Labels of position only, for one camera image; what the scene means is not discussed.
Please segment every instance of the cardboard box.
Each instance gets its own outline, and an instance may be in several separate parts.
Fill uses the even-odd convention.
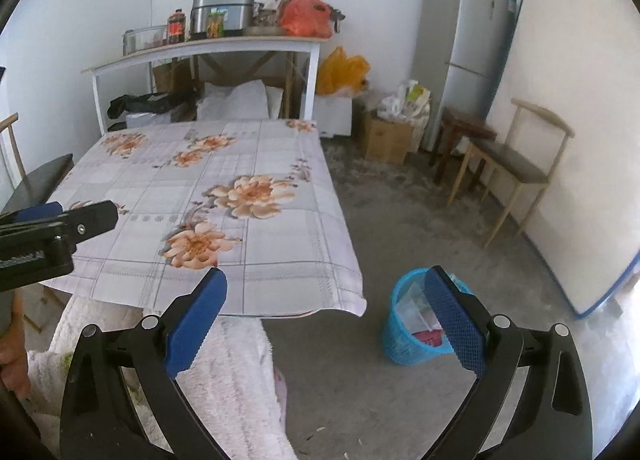
[[[191,63],[188,59],[165,63],[153,67],[156,91],[180,92],[193,90],[194,83],[191,79]]]
[[[377,160],[402,164],[411,148],[414,127],[402,122],[388,122],[374,117],[371,112],[364,115],[364,132],[360,147],[365,160]]]

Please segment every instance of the sticker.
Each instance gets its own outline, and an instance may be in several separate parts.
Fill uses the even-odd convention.
[[[211,8],[211,12],[224,13],[224,15],[225,15],[224,21],[228,21],[228,19],[229,19],[229,9],[228,8],[212,7]]]

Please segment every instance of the wooden stool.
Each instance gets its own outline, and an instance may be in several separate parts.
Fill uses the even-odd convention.
[[[480,117],[460,112],[454,108],[446,107],[442,112],[440,130],[438,131],[436,142],[431,150],[429,166],[433,166],[436,163],[438,148],[440,147],[442,135],[445,131],[447,132],[447,138],[444,151],[442,152],[442,157],[438,163],[436,174],[433,177],[433,181],[436,184],[439,184],[442,181],[442,176],[444,175],[444,170],[447,167],[447,162],[451,156],[453,146],[461,136],[487,138],[489,140],[495,140],[496,137],[494,130],[489,128],[484,123],[484,120],[480,119]]]

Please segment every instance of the table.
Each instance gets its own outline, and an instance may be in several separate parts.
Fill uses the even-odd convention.
[[[451,151],[453,150],[456,141],[461,136],[474,136],[477,138],[495,140],[497,135],[494,130],[489,128],[480,117],[473,114],[466,114],[456,110],[455,108],[446,107],[442,112],[442,122],[440,124],[440,130],[438,131],[436,142],[433,145],[433,150],[431,151],[429,166],[433,166],[436,163],[438,149],[440,148],[444,132],[447,132],[446,143],[444,151],[442,152],[442,157],[438,163],[438,169],[433,177],[433,181],[436,184],[439,184],[442,181],[442,176],[444,175],[444,170],[447,167],[447,162],[451,156]],[[484,161],[479,164],[479,170],[476,173],[476,176],[480,176],[483,167]],[[470,188],[473,188],[476,185],[476,181],[477,180],[472,182]]]
[[[110,199],[116,228],[78,245],[75,270],[45,283],[91,299],[165,310],[210,266],[224,315],[361,315],[362,274],[305,120],[179,122],[103,136],[50,201]]]
[[[104,135],[107,131],[107,125],[104,119],[103,108],[100,104],[100,75],[102,74],[146,63],[149,92],[151,92],[153,82],[151,63],[153,61],[222,52],[308,52],[309,68],[306,78],[307,90],[312,90],[314,93],[306,94],[303,119],[311,120],[314,109],[320,45],[325,41],[325,39],[315,37],[293,36],[235,36],[220,37],[217,39],[199,39],[134,52],[115,61],[82,70],[82,73],[88,72],[91,74],[98,124],[100,125],[100,133]]]

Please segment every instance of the wooden table leg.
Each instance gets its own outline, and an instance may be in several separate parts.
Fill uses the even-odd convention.
[[[478,182],[480,182],[480,177],[482,176],[482,172],[484,171],[484,165],[486,164],[486,160],[484,158],[480,159],[478,162],[478,168],[474,173],[474,177],[471,179],[471,183],[469,184],[468,190],[473,191],[476,188]]]
[[[285,81],[284,81],[284,93],[282,95],[282,99],[284,100],[284,107],[282,111],[284,112],[284,118],[289,119],[291,116],[291,95],[292,95],[292,84],[293,84],[293,60],[291,56],[291,52],[285,52],[285,56],[287,57],[287,64],[285,68]]]
[[[171,69],[169,70],[169,91],[175,92],[175,69],[178,66],[178,58],[172,57]]]
[[[433,143],[433,148],[431,148],[431,157],[429,158],[429,167],[433,167],[436,163],[436,159],[438,157],[438,150],[440,149],[440,143],[442,142],[442,133],[444,132],[444,126],[441,125],[438,130],[438,136],[436,137],[436,141]]]
[[[275,56],[277,54],[277,52],[271,51],[271,52],[265,52],[264,54],[262,54],[255,62],[254,64],[252,64],[251,66],[249,66],[248,70],[242,74],[242,76],[240,77],[240,80],[242,82],[248,82],[250,80],[252,80],[254,78],[254,74],[260,69],[262,68],[264,65],[266,65],[272,58],[273,56]]]
[[[38,334],[42,334],[42,327],[38,326],[36,322],[33,319],[31,319],[28,315],[23,314],[22,319],[24,319],[25,323],[27,323],[27,325],[33,328]]]
[[[218,74],[221,78],[226,81],[233,81],[235,76],[230,76],[225,68],[218,63],[215,59],[212,58],[209,54],[198,54],[202,60],[206,63],[206,65],[211,68],[216,74]]]
[[[447,167],[447,162],[449,161],[449,157],[451,156],[451,151],[453,151],[453,144],[456,141],[457,134],[458,130],[454,126],[450,126],[447,130],[447,141],[444,145],[444,151],[442,152],[440,162],[438,163],[438,169],[436,170],[436,174],[433,177],[433,181],[436,184],[439,184],[442,181],[442,176],[444,175],[444,170]]]
[[[193,80],[199,84],[200,83],[200,63],[198,63],[198,55],[192,55],[191,61],[193,63],[193,75],[191,76]]]
[[[58,308],[64,310],[66,305],[60,301],[60,298],[58,296],[56,296],[56,293],[53,292],[53,290],[51,288],[49,288],[46,285],[42,286],[42,293],[44,294],[44,296],[46,296],[48,299],[53,301],[53,304],[55,306],[57,306]]]
[[[302,80],[298,81],[298,52],[291,53],[291,107],[302,107]]]

